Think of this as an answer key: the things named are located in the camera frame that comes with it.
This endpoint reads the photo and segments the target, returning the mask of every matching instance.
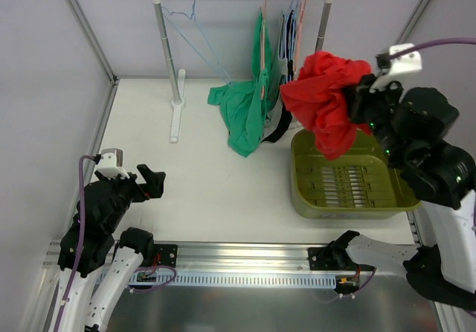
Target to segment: green cloth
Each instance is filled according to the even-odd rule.
[[[220,105],[220,112],[230,135],[228,145],[243,157],[257,149],[263,138],[266,113],[273,105],[268,99],[269,73],[273,52],[265,27],[265,69],[261,67],[260,36],[263,28],[263,13],[260,12],[254,29],[253,59],[251,70],[254,80],[236,82],[231,85],[212,88],[208,103]],[[261,88],[265,87],[265,97],[261,100]]]

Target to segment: olive green basket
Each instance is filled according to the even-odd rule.
[[[328,161],[315,147],[314,134],[292,139],[292,205],[305,218],[386,219],[410,211],[419,200],[371,135],[358,130],[356,142]]]

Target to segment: red cloth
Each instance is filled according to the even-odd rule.
[[[341,88],[358,84],[371,72],[363,60],[342,59],[319,51],[310,55],[296,81],[280,87],[286,108],[315,134],[315,145],[327,159],[345,154],[356,140],[357,128],[371,134],[368,125],[351,124]]]

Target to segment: pink hanger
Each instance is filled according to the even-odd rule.
[[[298,67],[297,61],[299,60],[300,38],[301,38],[301,32],[303,30],[304,11],[306,10],[306,3],[307,3],[307,0],[304,0],[304,3],[300,4],[299,23],[297,25],[297,35],[296,35],[296,52],[295,52],[295,58],[292,63],[292,71],[295,73],[294,75],[295,80],[296,80],[296,68]]]

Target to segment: white table surface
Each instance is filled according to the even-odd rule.
[[[308,220],[290,200],[290,143],[261,144],[248,158],[227,145],[218,106],[207,104],[218,80],[187,80],[187,108],[179,142],[169,143],[168,80],[122,79],[102,148],[124,151],[123,166],[137,173],[145,163],[164,171],[161,199],[132,204],[115,237],[129,226],[156,240],[241,243],[328,243],[348,229],[388,243],[412,244],[405,212],[387,220]]]

